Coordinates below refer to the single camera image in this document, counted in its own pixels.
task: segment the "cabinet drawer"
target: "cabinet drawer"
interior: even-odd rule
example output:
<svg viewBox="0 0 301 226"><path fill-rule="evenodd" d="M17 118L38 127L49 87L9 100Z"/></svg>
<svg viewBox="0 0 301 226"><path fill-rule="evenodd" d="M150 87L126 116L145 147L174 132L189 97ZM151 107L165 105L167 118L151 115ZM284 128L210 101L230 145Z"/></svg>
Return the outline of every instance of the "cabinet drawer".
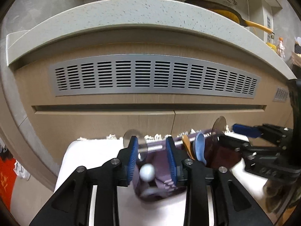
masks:
<svg viewBox="0 0 301 226"><path fill-rule="evenodd" d="M224 116L227 125L234 123L254 126L261 125L265 119L263 109L255 110L199 110L199 111L175 111L172 135L178 135L190 129L203 130L212 128L219 116Z"/></svg>
<svg viewBox="0 0 301 226"><path fill-rule="evenodd" d="M129 129L145 135L170 134L174 115L174 111L37 111L30 121L43 145L60 164L69 144L79 137L123 137Z"/></svg>

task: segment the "countertop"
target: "countertop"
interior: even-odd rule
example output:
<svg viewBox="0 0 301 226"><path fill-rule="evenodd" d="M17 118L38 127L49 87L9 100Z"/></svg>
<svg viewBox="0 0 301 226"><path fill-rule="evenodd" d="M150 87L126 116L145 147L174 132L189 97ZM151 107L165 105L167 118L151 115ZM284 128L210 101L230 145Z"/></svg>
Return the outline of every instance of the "countertop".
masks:
<svg viewBox="0 0 301 226"><path fill-rule="evenodd" d="M7 45L7 65L65 37L127 26L197 33L254 55L287 79L296 78L286 63L246 28L207 9L174 0L102 0L66 10L24 31Z"/></svg>

